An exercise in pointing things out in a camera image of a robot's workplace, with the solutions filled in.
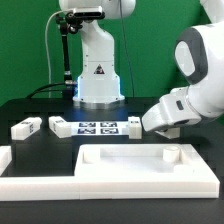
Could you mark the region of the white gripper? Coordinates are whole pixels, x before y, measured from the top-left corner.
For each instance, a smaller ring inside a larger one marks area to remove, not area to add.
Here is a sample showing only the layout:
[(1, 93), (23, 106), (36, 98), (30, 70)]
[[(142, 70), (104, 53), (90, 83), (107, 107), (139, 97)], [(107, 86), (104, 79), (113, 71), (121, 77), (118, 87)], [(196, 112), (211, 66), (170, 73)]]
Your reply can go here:
[(199, 123), (202, 117), (188, 101), (188, 88), (174, 88), (162, 96), (142, 117), (146, 132), (165, 131), (171, 128)]

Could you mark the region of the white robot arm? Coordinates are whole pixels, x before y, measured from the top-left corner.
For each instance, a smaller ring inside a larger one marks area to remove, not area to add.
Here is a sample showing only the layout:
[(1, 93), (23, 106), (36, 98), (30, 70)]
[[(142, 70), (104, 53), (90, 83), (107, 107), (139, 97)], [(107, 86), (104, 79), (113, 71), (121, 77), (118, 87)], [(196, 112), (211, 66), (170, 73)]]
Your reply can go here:
[[(144, 130), (162, 131), (215, 120), (224, 114), (224, 0), (200, 0), (211, 14), (211, 3), (223, 18), (186, 29), (177, 39), (174, 59), (189, 85), (162, 96), (142, 117)], [(114, 69), (114, 39), (98, 25), (100, 19), (131, 15), (136, 0), (59, 0), (69, 26), (80, 24), (83, 71), (73, 102), (110, 105), (122, 101), (120, 78)]]

